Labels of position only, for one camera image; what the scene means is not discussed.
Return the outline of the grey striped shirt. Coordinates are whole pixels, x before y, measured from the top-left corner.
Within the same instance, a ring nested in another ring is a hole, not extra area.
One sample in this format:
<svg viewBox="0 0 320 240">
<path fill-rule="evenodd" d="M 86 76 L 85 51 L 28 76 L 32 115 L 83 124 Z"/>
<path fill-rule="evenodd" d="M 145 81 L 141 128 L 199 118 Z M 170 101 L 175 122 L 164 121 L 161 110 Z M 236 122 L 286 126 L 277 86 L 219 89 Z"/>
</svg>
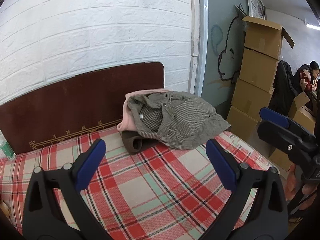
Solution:
<svg viewBox="0 0 320 240">
<path fill-rule="evenodd" d="M 177 150 L 197 148 L 231 126 L 210 103 L 187 92 L 133 95 L 127 106 L 141 137 Z"/>
</svg>

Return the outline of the bottom cardboard box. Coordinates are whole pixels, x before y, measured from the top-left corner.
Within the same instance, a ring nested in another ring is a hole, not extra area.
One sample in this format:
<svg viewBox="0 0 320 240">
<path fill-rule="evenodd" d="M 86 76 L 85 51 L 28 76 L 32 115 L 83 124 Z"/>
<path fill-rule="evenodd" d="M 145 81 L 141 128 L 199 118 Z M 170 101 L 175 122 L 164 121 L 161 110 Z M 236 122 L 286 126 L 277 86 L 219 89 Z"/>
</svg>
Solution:
<svg viewBox="0 0 320 240">
<path fill-rule="evenodd" d="M 248 142 L 252 132 L 254 131 L 258 121 L 238 110 L 234 106 L 229 110 L 227 121 L 231 124 L 231 132 Z"/>
</svg>

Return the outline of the black jacket on chair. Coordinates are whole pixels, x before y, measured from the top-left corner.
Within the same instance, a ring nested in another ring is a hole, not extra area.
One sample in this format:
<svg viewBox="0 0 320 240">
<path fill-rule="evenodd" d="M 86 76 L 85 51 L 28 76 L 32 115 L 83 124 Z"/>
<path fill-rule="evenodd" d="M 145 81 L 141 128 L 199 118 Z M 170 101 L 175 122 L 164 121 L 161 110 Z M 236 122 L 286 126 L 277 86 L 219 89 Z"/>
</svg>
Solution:
<svg viewBox="0 0 320 240">
<path fill-rule="evenodd" d="M 274 78 L 274 91 L 268 107 L 282 115 L 289 113 L 292 102 L 298 95 L 292 85 L 292 78 L 290 65 L 285 61 L 280 61 Z"/>
</svg>

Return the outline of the open cardboard box right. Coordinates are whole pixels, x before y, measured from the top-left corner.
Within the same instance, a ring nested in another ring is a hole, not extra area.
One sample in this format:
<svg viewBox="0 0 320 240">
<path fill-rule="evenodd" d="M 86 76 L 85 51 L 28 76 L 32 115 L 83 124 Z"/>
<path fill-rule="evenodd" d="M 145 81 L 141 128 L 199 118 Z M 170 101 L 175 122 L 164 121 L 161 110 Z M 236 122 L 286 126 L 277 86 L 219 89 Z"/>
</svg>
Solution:
<svg viewBox="0 0 320 240">
<path fill-rule="evenodd" d="M 316 124 L 316 118 L 313 116 L 310 109 L 305 107 L 305 104 L 309 101 L 309 97 L 304 92 L 301 92 L 293 99 L 288 117 L 299 123 L 307 131 L 313 134 Z"/>
</svg>

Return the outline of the open cardboard box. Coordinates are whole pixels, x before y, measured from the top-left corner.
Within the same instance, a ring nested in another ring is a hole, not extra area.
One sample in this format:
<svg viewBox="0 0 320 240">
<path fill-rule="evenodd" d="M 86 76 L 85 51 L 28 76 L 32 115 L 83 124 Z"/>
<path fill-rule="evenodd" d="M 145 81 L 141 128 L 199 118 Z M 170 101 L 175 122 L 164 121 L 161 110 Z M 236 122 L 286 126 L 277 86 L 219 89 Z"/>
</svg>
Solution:
<svg viewBox="0 0 320 240">
<path fill-rule="evenodd" d="M 310 109 L 305 107 L 305 104 L 309 101 L 309 97 L 304 92 L 301 92 L 293 99 L 288 117 L 299 123 L 307 131 L 313 134 L 316 124 L 316 118 L 313 116 Z"/>
<path fill-rule="evenodd" d="M 294 48 L 293 39 L 281 24 L 251 16 L 245 16 L 242 21 L 247 23 L 245 48 L 276 60 L 280 59 L 283 39 Z"/>
</svg>

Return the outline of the seated person in background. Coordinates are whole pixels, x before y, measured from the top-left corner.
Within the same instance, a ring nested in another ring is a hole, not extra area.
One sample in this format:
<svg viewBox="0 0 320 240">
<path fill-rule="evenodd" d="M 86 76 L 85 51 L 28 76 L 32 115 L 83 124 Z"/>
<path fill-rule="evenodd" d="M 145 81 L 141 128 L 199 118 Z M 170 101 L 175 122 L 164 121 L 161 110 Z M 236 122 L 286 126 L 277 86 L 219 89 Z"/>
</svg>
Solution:
<svg viewBox="0 0 320 240">
<path fill-rule="evenodd" d="M 317 80 L 319 78 L 319 65 L 316 61 L 304 64 L 299 67 L 292 79 L 292 85 L 298 94 L 304 92 L 310 96 L 312 91 L 317 90 Z"/>
</svg>

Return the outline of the top open cardboard box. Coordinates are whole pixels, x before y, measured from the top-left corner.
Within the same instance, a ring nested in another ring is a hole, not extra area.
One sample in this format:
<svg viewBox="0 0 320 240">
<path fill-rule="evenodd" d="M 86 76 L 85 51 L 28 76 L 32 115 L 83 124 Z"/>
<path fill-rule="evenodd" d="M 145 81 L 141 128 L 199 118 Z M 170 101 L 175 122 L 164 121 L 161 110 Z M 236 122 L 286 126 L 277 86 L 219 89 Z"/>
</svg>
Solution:
<svg viewBox="0 0 320 240">
<path fill-rule="evenodd" d="M 276 60 L 280 59 L 283 39 L 294 48 L 293 39 L 281 24 L 251 16 L 245 16 L 242 21 L 247 23 L 245 48 Z"/>
</svg>

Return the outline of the green label water bottle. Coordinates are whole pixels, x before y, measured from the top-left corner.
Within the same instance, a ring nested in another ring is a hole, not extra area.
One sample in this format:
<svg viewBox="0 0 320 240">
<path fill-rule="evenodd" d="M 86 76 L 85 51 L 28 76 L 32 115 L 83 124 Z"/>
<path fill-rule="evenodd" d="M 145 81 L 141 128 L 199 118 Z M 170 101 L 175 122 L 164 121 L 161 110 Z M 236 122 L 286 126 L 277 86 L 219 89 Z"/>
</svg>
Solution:
<svg viewBox="0 0 320 240">
<path fill-rule="evenodd" d="M 8 143 L 8 141 L 6 140 L 6 138 L 4 137 L 2 132 L 0 132 L 0 147 L 1 147 L 1 150 L 4 153 L 4 155 L 9 160 L 15 158 L 16 154 L 15 154 L 14 150 L 11 148 L 10 144 Z"/>
</svg>

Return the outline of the red plaid bed sheet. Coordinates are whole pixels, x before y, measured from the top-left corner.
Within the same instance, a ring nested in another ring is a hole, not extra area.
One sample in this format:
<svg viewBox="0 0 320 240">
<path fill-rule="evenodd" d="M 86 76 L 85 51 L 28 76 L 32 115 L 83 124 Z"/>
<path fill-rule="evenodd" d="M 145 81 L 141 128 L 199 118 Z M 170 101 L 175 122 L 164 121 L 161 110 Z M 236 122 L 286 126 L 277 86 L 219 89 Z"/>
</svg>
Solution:
<svg viewBox="0 0 320 240">
<path fill-rule="evenodd" d="M 198 239 L 230 196 L 205 147 L 179 151 L 156 144 L 128 154 L 115 128 L 86 134 L 40 150 L 1 157 L 1 199 L 22 230 L 25 194 L 35 167 L 61 168 L 103 139 L 106 153 L 81 196 L 115 239 Z"/>
</svg>

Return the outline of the dark brown wooden headboard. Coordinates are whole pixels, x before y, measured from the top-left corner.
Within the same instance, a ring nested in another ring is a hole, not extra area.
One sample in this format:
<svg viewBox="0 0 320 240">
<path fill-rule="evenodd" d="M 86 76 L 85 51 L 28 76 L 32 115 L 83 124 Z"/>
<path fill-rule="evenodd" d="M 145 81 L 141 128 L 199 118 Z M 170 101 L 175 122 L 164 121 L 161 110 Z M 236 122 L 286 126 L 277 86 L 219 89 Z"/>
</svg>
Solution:
<svg viewBox="0 0 320 240">
<path fill-rule="evenodd" d="M 127 93 L 164 87 L 160 62 L 95 70 L 1 105 L 1 131 L 16 154 L 115 126 Z"/>
</svg>

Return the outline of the dark brown hoodie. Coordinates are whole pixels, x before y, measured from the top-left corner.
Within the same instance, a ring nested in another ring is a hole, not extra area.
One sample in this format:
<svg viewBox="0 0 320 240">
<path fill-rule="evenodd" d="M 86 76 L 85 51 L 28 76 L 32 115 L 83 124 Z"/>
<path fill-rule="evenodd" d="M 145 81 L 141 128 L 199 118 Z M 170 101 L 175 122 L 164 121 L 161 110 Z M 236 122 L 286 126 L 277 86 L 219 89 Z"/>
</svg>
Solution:
<svg viewBox="0 0 320 240">
<path fill-rule="evenodd" d="M 134 131 L 123 131 L 121 133 L 121 139 L 125 149 L 130 155 L 141 153 L 158 143 L 158 140 L 144 138 Z"/>
</svg>

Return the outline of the pink sweater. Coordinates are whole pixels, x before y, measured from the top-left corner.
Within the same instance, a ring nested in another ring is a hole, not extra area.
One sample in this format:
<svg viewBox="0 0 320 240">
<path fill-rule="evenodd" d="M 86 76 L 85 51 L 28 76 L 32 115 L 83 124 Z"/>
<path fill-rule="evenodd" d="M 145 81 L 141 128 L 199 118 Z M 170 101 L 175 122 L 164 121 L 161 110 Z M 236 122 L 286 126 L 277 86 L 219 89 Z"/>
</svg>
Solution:
<svg viewBox="0 0 320 240">
<path fill-rule="evenodd" d="M 125 95 L 125 101 L 123 104 L 123 118 L 122 118 L 121 123 L 119 123 L 117 125 L 117 130 L 119 132 L 123 132 L 123 131 L 136 132 L 137 131 L 134 117 L 131 113 L 131 110 L 129 109 L 129 107 L 127 105 L 128 100 L 131 96 L 146 95 L 146 94 L 152 94 L 152 93 L 166 93 L 166 92 L 168 92 L 168 90 L 163 89 L 163 88 L 158 88 L 158 89 L 138 90 L 135 92 L 127 93 Z"/>
</svg>

